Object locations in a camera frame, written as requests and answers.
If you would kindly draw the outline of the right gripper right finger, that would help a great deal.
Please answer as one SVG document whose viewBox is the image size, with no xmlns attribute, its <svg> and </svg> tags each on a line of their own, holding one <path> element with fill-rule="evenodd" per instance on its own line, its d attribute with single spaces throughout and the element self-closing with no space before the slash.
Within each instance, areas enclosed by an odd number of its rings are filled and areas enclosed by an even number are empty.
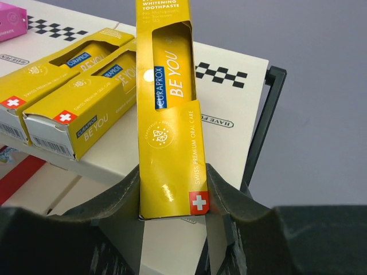
<svg viewBox="0 0 367 275">
<path fill-rule="evenodd" d="M 365 274 L 366 206 L 267 208 L 206 167 L 212 274 Z"/>
</svg>

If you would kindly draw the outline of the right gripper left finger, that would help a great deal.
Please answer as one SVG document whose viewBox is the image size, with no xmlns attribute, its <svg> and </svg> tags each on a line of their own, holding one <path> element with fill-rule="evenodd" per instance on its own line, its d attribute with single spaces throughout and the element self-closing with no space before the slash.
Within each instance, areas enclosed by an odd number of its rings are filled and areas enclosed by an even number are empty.
<svg viewBox="0 0 367 275">
<path fill-rule="evenodd" d="M 139 169 L 63 215 L 1 208 L 2 274 L 138 274 Z"/>
</svg>

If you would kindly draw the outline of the yellow toothpaste box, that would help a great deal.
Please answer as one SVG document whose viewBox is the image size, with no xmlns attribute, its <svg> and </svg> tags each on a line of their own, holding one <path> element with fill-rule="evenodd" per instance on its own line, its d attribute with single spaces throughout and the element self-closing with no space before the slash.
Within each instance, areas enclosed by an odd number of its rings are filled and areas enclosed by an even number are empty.
<svg viewBox="0 0 367 275">
<path fill-rule="evenodd" d="M 133 39 L 106 27 L 1 77 L 1 133 L 29 145 L 23 111 Z"/>
<path fill-rule="evenodd" d="M 34 146 L 80 158 L 136 103 L 136 39 L 31 107 L 24 122 Z"/>
<path fill-rule="evenodd" d="M 209 210 L 189 1 L 136 2 L 140 216 Z"/>
</svg>

